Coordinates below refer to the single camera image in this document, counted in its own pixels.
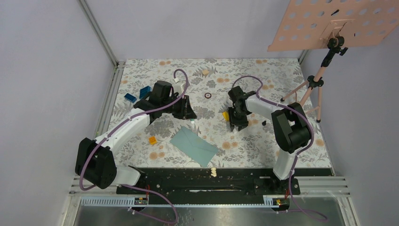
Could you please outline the teal paper envelope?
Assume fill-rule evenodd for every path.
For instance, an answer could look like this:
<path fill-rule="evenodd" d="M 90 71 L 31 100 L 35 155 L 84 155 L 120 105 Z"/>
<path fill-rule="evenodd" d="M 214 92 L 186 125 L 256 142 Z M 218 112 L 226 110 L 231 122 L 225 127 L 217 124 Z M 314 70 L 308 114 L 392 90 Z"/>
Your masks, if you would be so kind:
<path fill-rule="evenodd" d="M 181 127 L 170 143 L 202 167 L 206 167 L 218 153 L 217 147 L 206 142 L 186 127 Z"/>

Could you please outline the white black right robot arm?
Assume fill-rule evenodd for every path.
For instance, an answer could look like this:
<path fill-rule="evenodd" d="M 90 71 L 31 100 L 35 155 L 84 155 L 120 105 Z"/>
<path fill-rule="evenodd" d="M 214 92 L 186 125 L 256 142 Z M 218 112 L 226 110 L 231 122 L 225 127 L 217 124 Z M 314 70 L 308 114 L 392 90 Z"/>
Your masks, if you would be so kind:
<path fill-rule="evenodd" d="M 233 106 L 228 108 L 231 131 L 241 131 L 249 124 L 247 116 L 255 113 L 272 122 L 275 140 L 280 147 L 279 156 L 270 180 L 270 188 L 276 194 L 288 189 L 288 181 L 294 174 L 292 169 L 295 154 L 306 147 L 313 137 L 309 122 L 302 106 L 293 103 L 288 106 L 260 97 L 255 91 L 244 92 L 241 87 L 233 87 L 228 96 Z"/>

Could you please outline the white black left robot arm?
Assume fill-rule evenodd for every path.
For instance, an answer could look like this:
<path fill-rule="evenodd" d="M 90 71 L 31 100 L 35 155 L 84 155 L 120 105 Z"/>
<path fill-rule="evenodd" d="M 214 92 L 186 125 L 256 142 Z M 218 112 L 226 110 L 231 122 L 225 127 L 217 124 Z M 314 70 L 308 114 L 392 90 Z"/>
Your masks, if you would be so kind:
<path fill-rule="evenodd" d="M 157 81 L 116 126 L 95 139 L 81 140 L 75 165 L 80 189 L 87 191 L 94 187 L 105 189 L 111 185 L 128 185 L 136 194 L 143 192 L 146 181 L 140 177 L 141 173 L 132 167 L 118 166 L 114 158 L 131 138 L 163 114 L 180 120 L 196 119 L 186 95 L 188 87 L 187 81 L 176 84 Z"/>

